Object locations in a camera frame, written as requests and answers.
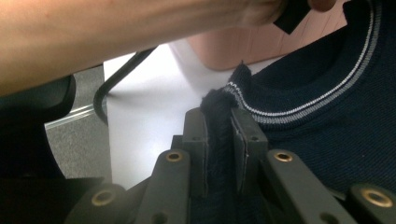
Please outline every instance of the navy sweater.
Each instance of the navy sweater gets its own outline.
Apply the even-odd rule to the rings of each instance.
[[[293,151],[319,180],[396,191],[396,4],[353,0],[347,27],[252,75],[240,64],[201,105],[210,136],[209,195],[191,223],[265,223],[258,197],[237,200],[231,108],[250,112],[272,148]]]

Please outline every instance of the metal clamp jaw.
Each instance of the metal clamp jaw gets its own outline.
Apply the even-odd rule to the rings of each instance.
[[[268,140],[246,111],[233,109],[236,190],[261,195],[269,223],[370,223],[396,220],[396,196],[358,184],[347,196],[324,187],[294,153],[268,148]],[[125,190],[101,185],[88,191],[65,223],[187,224],[190,198],[205,197],[207,130],[199,109],[186,114],[183,135],[174,136],[150,178]]]

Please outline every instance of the black wire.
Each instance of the black wire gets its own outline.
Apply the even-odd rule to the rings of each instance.
[[[141,64],[145,59],[154,51],[157,47],[152,49],[146,49],[137,52],[134,57],[132,57],[125,65],[123,65],[113,76],[111,76],[105,83],[99,87],[93,98],[93,109],[99,119],[105,124],[107,123],[107,114],[105,113],[102,103],[107,94],[115,87],[119,82],[121,82],[128,74],[136,69],[136,67]]]

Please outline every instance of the white surface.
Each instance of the white surface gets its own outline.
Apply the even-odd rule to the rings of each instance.
[[[105,79],[131,56],[105,62]],[[269,63],[250,69],[255,73]],[[184,39],[155,49],[107,96],[113,182],[128,189],[150,176],[173,135],[182,134],[185,113],[231,74],[205,68]]]

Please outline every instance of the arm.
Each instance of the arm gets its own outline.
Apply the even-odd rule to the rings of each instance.
[[[282,0],[1,1],[0,95],[188,35],[271,22],[283,5]]]

